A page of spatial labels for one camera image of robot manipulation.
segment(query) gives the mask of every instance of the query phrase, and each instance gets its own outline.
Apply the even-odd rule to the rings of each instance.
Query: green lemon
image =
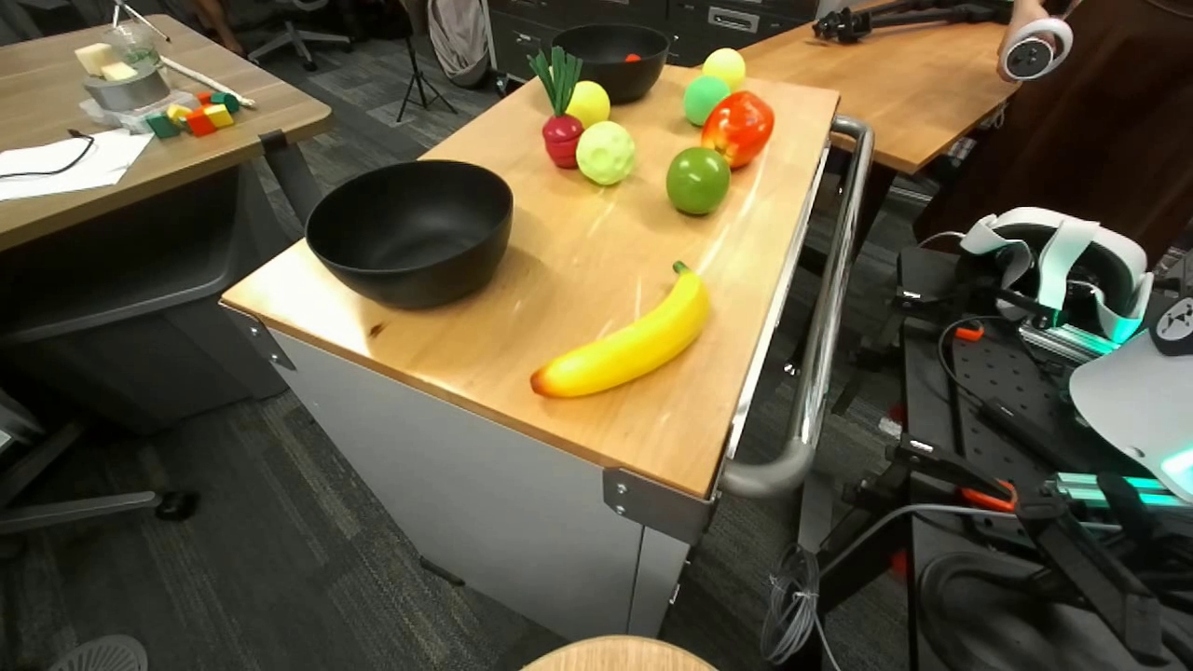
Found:
[[[682,89],[682,119],[700,127],[709,119],[709,113],[731,92],[731,86],[722,77],[713,75],[698,75],[693,81],[687,81]]]
[[[736,47],[713,47],[700,72],[736,89],[744,81],[744,56]]]
[[[720,208],[727,189],[731,189],[731,163],[714,149],[690,145],[673,153],[668,169],[671,208],[687,217],[709,217],[713,208]]]
[[[584,127],[602,122],[611,114],[606,89],[591,77],[574,81],[565,114],[580,119]]]
[[[574,163],[600,188],[627,183],[637,169],[635,133],[622,122],[600,119],[584,127],[580,142],[574,145]]]

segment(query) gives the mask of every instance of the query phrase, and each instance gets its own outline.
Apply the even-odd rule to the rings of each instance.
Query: black bowl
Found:
[[[554,46],[580,60],[580,77],[600,81],[611,104],[644,97],[671,51],[671,40],[644,27],[579,27],[554,34]]]
[[[365,171],[310,217],[310,251],[354,290],[430,308],[478,294],[509,239],[514,195],[478,163],[412,162]]]

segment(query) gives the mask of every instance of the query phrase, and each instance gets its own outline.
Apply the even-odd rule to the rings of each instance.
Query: white headset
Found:
[[[1053,339],[1086,344],[1086,354],[1107,354],[1124,344],[1147,308],[1152,273],[1147,253],[1096,219],[1077,219],[1053,208],[1006,208],[997,217],[979,217],[964,234],[961,251],[973,257],[1006,253],[997,287],[1015,294],[1015,285],[1037,273],[1037,290],[1027,303],[1066,314],[1066,294],[1074,287],[1074,270],[1086,253],[1096,253],[1111,266],[1098,285],[1086,285],[1096,303],[1096,323],[1045,323]],[[1025,308],[997,303],[997,314],[1020,322]]]
[[[1074,51],[1074,29],[1066,17],[1037,17],[1017,27],[1004,40],[997,68],[1010,81],[1037,81],[1046,77],[1066,56]]]

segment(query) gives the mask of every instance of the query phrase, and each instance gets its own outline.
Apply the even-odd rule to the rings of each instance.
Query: plastic fruit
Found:
[[[709,217],[731,195],[731,163],[709,149],[690,145],[668,169],[668,200],[687,217]]]
[[[545,86],[549,104],[554,113],[545,122],[545,149],[554,169],[574,169],[574,145],[580,142],[584,122],[565,114],[562,109],[569,104],[574,81],[580,77],[580,60],[554,46],[551,51],[536,51],[529,60],[529,72]]]
[[[700,75],[713,75],[720,81],[727,81],[731,89],[743,89],[744,81],[744,56],[736,47],[713,47],[704,56]]]
[[[584,180],[591,180],[600,188],[613,188],[635,176],[637,145],[622,122],[602,119],[602,122],[584,127],[584,133],[574,149],[574,162]]]
[[[771,130],[774,130],[771,104],[750,89],[733,89],[709,113],[700,127],[700,145],[713,145],[714,153],[722,153],[736,171],[768,145]]]
[[[693,81],[687,81],[682,89],[682,119],[700,127],[709,119],[709,113],[731,92],[731,86],[722,77],[713,75],[698,75]]]
[[[693,348],[713,316],[713,298],[693,270],[682,261],[671,270],[673,287],[659,304],[602,339],[545,360],[529,378],[529,386],[551,399],[600,394],[668,367]]]
[[[606,89],[591,77],[574,81],[565,114],[580,119],[584,127],[602,122],[611,114]]]

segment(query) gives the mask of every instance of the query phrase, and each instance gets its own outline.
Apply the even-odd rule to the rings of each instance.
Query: chair wheel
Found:
[[[509,77],[509,75],[495,75],[495,77],[493,77],[493,89],[495,89],[498,97],[514,92],[518,86],[521,86],[521,81]]]
[[[156,518],[183,522],[196,512],[196,493],[159,493]]]

